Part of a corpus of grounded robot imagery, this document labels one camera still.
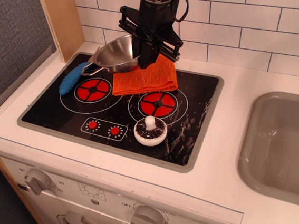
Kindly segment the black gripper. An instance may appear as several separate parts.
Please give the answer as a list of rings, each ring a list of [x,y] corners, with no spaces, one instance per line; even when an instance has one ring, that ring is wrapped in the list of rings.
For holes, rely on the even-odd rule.
[[[140,0],[139,10],[122,6],[119,26],[132,36],[132,57],[140,56],[139,67],[155,63],[161,54],[171,61],[180,58],[183,41],[173,29],[188,14],[187,7],[181,18],[177,18],[180,0]]]

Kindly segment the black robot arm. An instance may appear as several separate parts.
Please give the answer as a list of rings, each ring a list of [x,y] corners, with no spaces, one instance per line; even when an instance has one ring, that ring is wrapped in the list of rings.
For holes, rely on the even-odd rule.
[[[132,52],[139,57],[141,69],[155,63],[161,54],[175,62],[183,41],[173,29],[175,22],[182,22],[189,10],[189,0],[140,0],[139,9],[126,6],[119,26],[132,36]]]

